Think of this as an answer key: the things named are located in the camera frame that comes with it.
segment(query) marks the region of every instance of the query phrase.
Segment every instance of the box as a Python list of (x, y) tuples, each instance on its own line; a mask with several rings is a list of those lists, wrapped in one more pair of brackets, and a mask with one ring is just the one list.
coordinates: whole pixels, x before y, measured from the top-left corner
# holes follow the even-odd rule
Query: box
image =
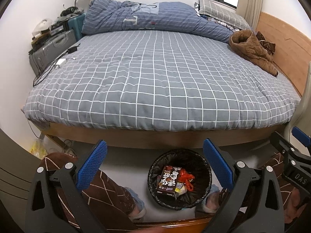
[(157, 184), (156, 190), (159, 194), (167, 194), (176, 197), (176, 188), (179, 190), (181, 187), (177, 187), (178, 179), (180, 176), (180, 167), (165, 166), (161, 175), (161, 178)]

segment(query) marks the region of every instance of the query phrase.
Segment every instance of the trash can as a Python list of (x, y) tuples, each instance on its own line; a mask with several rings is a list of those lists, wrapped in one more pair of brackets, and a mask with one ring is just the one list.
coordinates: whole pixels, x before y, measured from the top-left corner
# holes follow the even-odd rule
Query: trash can
[[(157, 193), (157, 177), (162, 174), (165, 166), (181, 167), (194, 175), (195, 179), (191, 182), (194, 186), (193, 191), (187, 191), (177, 200)], [(148, 173), (148, 189), (152, 197), (160, 206), (172, 210), (190, 209), (200, 204), (209, 194), (211, 184), (212, 174), (209, 164), (200, 154), (188, 149), (175, 149), (162, 154), (153, 162)]]

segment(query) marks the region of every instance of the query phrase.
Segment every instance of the floor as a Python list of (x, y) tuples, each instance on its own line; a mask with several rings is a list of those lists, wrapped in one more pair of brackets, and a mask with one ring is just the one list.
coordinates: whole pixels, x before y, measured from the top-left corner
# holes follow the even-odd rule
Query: floor
[[(228, 151), (235, 160), (244, 161), (249, 167), (257, 167), (265, 163), (275, 149), (270, 145), (265, 145), (258, 150), (251, 150), (259, 143), (247, 143), (235, 146), (222, 147)], [(73, 149), (79, 156), (92, 149), (93, 145), (75, 142)], [(172, 220), (184, 220), (194, 218), (193, 209), (172, 211), (160, 207), (151, 197), (147, 188), (147, 174), (153, 161), (167, 150), (148, 150), (148, 149), (127, 149), (127, 148), (108, 148), (108, 155), (100, 169), (104, 171), (118, 185), (130, 187), (145, 202), (147, 215), (144, 222), (160, 222)], [(220, 187), (220, 184), (213, 174), (213, 183)]]

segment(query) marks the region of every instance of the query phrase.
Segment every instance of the patterned pants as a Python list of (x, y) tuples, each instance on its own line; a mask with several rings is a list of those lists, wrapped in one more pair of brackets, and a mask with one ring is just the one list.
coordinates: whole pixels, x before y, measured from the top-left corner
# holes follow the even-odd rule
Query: patterned pants
[[(45, 167), (46, 170), (57, 170), (68, 162), (75, 163), (76, 161), (77, 158), (70, 154), (52, 153), (41, 161), (40, 166)], [(69, 223), (80, 228), (70, 210), (63, 190), (57, 188), (57, 193)], [(124, 233), (137, 229), (128, 217), (128, 214), (135, 208), (132, 196), (102, 171), (97, 171), (90, 187), (82, 191), (82, 197), (90, 206), (91, 212), (109, 232)]]
[[(57, 170), (63, 167), (66, 163), (75, 163), (77, 158), (65, 153), (52, 153), (47, 155), (40, 166), (47, 170)], [(284, 209), (287, 207), (287, 202), (293, 186), (281, 177), (284, 169), (283, 156), (278, 153), (271, 160), (269, 160), (264, 167), (272, 166), (280, 185)], [(70, 207), (66, 201), (62, 189), (57, 189), (63, 210), (69, 223), (76, 228), (79, 228)], [(242, 207), (246, 207), (249, 202), (251, 190), (246, 194)], [(228, 192), (222, 190), (219, 195), (219, 204), (226, 199)], [(123, 187), (117, 185), (105, 173), (98, 170), (92, 181), (90, 187), (82, 191), (82, 197), (90, 206), (91, 212), (98, 218), (98, 220), (105, 226), (109, 232), (124, 233), (135, 230), (137, 227), (131, 222), (128, 215), (134, 210), (135, 202), (130, 193)], [(244, 220), (244, 214), (241, 212), (236, 217), (234, 226), (238, 225)]]

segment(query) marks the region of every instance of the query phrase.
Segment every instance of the blue duvet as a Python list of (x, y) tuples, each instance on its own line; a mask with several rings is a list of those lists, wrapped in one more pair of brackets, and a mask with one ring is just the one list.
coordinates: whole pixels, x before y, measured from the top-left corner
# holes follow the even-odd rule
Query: blue duvet
[(181, 2), (141, 4), (114, 0), (92, 0), (82, 32), (153, 29), (191, 33), (228, 43), (233, 34), (226, 27), (197, 15), (194, 8)]

